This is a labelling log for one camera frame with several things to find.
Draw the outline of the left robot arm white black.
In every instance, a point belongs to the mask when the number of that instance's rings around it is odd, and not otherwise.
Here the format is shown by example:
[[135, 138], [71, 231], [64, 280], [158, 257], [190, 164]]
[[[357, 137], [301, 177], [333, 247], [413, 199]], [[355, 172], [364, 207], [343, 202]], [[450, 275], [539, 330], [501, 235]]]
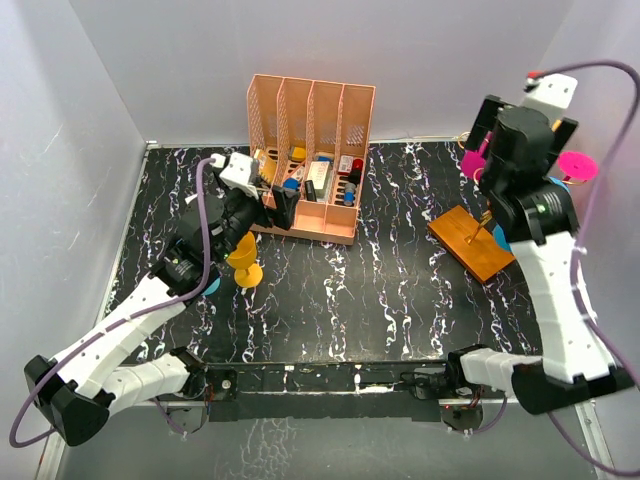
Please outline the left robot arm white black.
[[24, 367], [28, 401], [69, 446], [94, 437], [108, 419], [160, 395], [200, 396], [202, 362], [180, 347], [136, 367], [123, 361], [154, 331], [220, 285], [219, 264], [238, 250], [254, 225], [289, 229], [299, 192], [274, 187], [275, 205], [229, 188], [222, 197], [194, 196], [163, 254], [103, 321], [52, 358]]

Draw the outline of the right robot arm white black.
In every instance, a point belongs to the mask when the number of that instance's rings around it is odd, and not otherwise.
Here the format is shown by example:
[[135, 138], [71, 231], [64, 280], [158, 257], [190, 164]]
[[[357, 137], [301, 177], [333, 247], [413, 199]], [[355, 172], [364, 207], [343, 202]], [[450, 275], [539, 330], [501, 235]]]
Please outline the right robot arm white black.
[[591, 325], [594, 312], [572, 260], [579, 221], [570, 194], [547, 176], [576, 127], [566, 120], [553, 129], [538, 110], [493, 95], [483, 100], [467, 144], [489, 142], [479, 189], [524, 274], [542, 353], [515, 355], [484, 345], [450, 353], [445, 381], [457, 396], [487, 386], [541, 415], [638, 384]]

